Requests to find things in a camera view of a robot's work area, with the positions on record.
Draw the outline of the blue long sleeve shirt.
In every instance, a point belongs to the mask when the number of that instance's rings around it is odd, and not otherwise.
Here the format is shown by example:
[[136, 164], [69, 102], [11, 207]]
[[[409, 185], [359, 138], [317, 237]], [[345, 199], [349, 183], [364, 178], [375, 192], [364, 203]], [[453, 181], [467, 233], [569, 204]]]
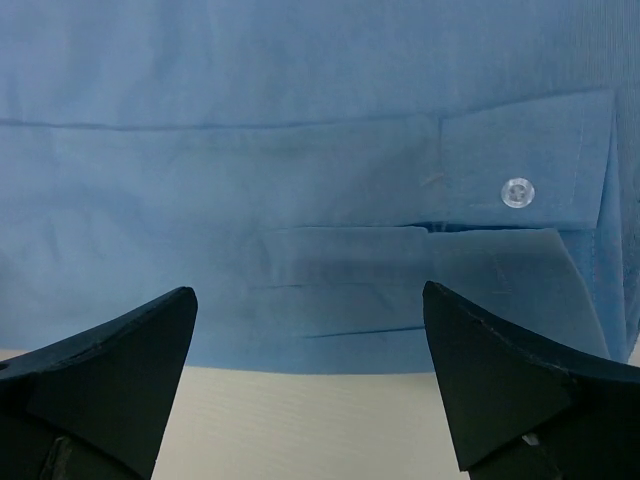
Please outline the blue long sleeve shirt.
[[442, 283], [624, 362], [635, 1], [5, 1], [1, 345], [186, 285], [194, 365], [426, 372]]

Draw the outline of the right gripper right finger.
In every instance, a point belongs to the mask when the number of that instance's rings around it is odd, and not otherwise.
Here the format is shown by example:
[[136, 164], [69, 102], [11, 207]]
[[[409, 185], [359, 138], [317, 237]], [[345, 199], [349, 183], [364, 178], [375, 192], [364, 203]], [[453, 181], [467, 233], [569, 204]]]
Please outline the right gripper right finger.
[[473, 480], [636, 480], [639, 370], [426, 283], [425, 332], [456, 459]]

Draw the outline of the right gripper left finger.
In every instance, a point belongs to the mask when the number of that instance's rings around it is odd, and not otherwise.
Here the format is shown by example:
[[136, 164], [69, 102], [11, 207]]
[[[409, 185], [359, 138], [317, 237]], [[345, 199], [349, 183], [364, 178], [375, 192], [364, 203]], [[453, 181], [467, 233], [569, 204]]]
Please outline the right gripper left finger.
[[2, 361], [2, 478], [151, 478], [197, 309], [180, 287]]

